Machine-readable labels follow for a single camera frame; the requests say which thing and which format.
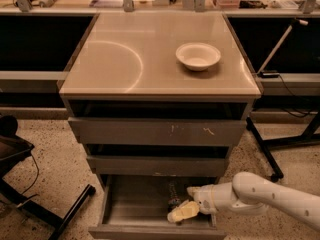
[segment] open drawer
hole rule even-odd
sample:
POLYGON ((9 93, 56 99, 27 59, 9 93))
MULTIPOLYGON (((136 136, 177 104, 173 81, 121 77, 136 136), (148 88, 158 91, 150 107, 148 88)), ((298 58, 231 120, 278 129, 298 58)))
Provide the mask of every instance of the open drawer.
POLYGON ((95 239, 111 240, 217 240, 226 234, 217 230, 212 217, 199 214, 179 224, 169 223, 169 200, 190 199, 186 187, 211 184, 210 178, 107 176, 103 212, 95 239))
POLYGON ((238 145, 244 120, 179 120, 152 118, 69 118, 82 144, 238 145))
POLYGON ((96 174, 221 177, 232 147, 84 145, 96 174))

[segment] white bowl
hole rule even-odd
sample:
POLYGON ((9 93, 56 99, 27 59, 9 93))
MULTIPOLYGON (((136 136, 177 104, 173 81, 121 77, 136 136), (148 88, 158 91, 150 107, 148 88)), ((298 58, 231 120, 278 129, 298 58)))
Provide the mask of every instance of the white bowl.
POLYGON ((209 44, 187 43, 177 49, 176 56, 188 69, 203 71, 216 64, 221 58, 221 53, 209 44))

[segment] white robotic arm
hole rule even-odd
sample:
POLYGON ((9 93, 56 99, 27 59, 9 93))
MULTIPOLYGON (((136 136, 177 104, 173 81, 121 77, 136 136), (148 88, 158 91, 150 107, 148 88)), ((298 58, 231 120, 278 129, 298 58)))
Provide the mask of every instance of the white robotic arm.
POLYGON ((194 201, 184 202, 170 212, 170 222, 194 217, 198 212, 215 214, 221 210, 259 215, 270 205, 320 231, 319 196, 272 183, 253 173, 240 172, 232 182, 189 187, 187 191, 194 201))

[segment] countertop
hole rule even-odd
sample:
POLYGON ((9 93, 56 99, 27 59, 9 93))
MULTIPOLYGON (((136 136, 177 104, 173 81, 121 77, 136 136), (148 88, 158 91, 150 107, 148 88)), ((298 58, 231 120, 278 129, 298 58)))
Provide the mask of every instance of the countertop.
POLYGON ((212 11, 101 13, 60 94, 260 97, 222 13, 212 11), (189 42, 215 46, 220 62, 203 72, 186 69, 175 52, 189 42))

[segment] speckled concrete floor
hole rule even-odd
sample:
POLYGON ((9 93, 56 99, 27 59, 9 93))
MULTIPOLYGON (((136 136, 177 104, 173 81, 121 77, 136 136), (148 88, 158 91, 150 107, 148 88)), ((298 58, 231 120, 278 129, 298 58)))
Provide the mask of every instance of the speckled concrete floor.
MULTIPOLYGON (((263 138, 276 138, 301 134, 305 124, 257 124, 263 138)), ((89 240, 89 226, 99 220, 103 190, 85 160, 85 152, 79 145, 66 120, 19 120, 18 135, 35 145, 33 155, 40 168, 35 185, 26 193, 38 194, 34 201, 59 216, 69 207, 87 184, 97 192, 77 213, 60 239, 89 240)), ((279 183, 320 196, 320 146, 274 151, 285 178, 279 183)), ((262 176, 272 170, 261 154, 252 134, 246 131, 240 144, 230 157, 230 165, 220 182, 228 182, 240 171, 251 171, 262 176)), ((36 167, 28 158, 10 171, 5 179, 19 191, 23 191, 34 179, 36 167)), ((240 216, 231 212, 217 214, 217 227, 228 233, 226 239, 320 239, 320 233, 308 226, 270 208, 262 216, 240 216)), ((52 229, 33 218, 26 217, 10 206, 0 204, 1 240, 43 240, 52 229)))

